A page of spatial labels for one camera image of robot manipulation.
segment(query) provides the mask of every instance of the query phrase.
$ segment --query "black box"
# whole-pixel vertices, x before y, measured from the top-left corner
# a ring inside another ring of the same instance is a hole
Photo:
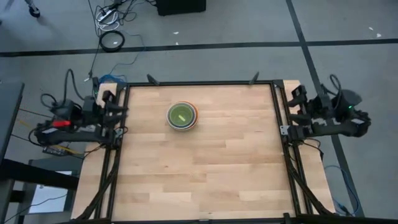
[[[160,16],[203,12],[206,10],[206,0],[156,0],[156,7]]]

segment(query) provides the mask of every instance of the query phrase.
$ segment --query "power strip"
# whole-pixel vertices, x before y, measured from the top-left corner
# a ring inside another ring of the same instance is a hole
[[[112,15],[114,12],[116,12],[116,9],[108,10],[108,11],[106,12],[105,15],[101,16],[101,17],[98,19],[98,22],[103,22],[105,19],[107,19],[107,18],[108,18],[110,15]]]

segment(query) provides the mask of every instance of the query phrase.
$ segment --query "wooden table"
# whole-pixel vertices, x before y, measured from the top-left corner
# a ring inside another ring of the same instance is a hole
[[[284,83],[289,99],[299,82]],[[105,89],[116,85],[101,85],[99,95]],[[170,105],[182,100],[199,111],[198,124],[187,132],[165,119]],[[269,85],[133,87],[128,107],[113,221],[295,216]],[[299,149],[308,186],[334,212],[319,152]],[[100,150],[85,159],[72,218],[94,197],[103,158]]]

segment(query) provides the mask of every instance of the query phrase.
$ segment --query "black metal frame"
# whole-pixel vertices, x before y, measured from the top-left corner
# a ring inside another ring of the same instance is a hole
[[[292,121],[289,119],[289,107],[287,106],[287,97],[284,88],[283,80],[255,80],[255,85],[269,85],[271,87],[271,95],[275,108],[275,114],[277,117],[278,129],[279,126],[284,125],[282,115],[279,108],[279,102],[277,97],[277,90],[280,91],[280,96],[282,98],[282,104],[285,111],[285,117],[287,121],[287,125],[292,125]],[[193,86],[193,85],[249,85],[247,80],[243,81],[210,81],[210,82],[162,82],[157,83],[157,86]],[[139,86],[154,86],[153,83],[128,83],[126,86],[125,97],[123,106],[127,107],[129,101],[129,93],[132,87]],[[123,112],[123,120],[121,121],[120,127],[123,127],[126,122],[127,112]],[[119,161],[121,156],[122,147],[116,149],[115,157],[114,157],[114,167],[115,176],[111,182],[111,189],[109,192],[109,200],[108,200],[108,209],[106,212],[106,216],[104,219],[101,218],[101,206],[102,203],[96,207],[95,219],[98,219],[99,222],[105,223],[113,223],[113,224],[138,224],[138,223],[158,223],[158,224],[168,224],[168,223],[398,223],[398,220],[386,220],[386,219],[375,219],[375,218],[357,218],[357,217],[339,217],[337,215],[333,215],[331,212],[326,210],[321,203],[316,199],[314,194],[308,189],[305,183],[305,174],[303,170],[303,165],[300,157],[300,152],[296,144],[293,145],[294,156],[297,170],[293,167],[292,161],[290,160],[290,151],[289,151],[289,142],[286,136],[280,134],[280,140],[282,143],[282,150],[284,153],[284,159],[287,168],[287,175],[289,178],[290,191],[292,194],[293,206],[295,210],[295,218],[290,218],[288,213],[284,213],[284,217],[281,218],[248,218],[248,219],[228,219],[228,220],[164,220],[164,221],[127,221],[127,222],[111,222],[112,214],[113,214],[113,205],[114,205],[114,197],[116,194],[116,184],[117,184],[117,174],[119,169]],[[101,173],[101,183],[100,187],[104,180],[106,179],[109,160],[110,160],[110,150],[107,149],[104,161],[103,161],[103,170]],[[297,194],[296,182],[303,190],[305,206],[307,210],[307,214],[301,212],[299,196]],[[313,215],[312,205],[317,208],[320,215]]]

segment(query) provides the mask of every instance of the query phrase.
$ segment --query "green bowl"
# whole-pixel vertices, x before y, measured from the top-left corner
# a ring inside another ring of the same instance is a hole
[[[196,118],[195,109],[188,103],[179,102],[170,107],[167,112],[167,121],[174,129],[189,128]]]

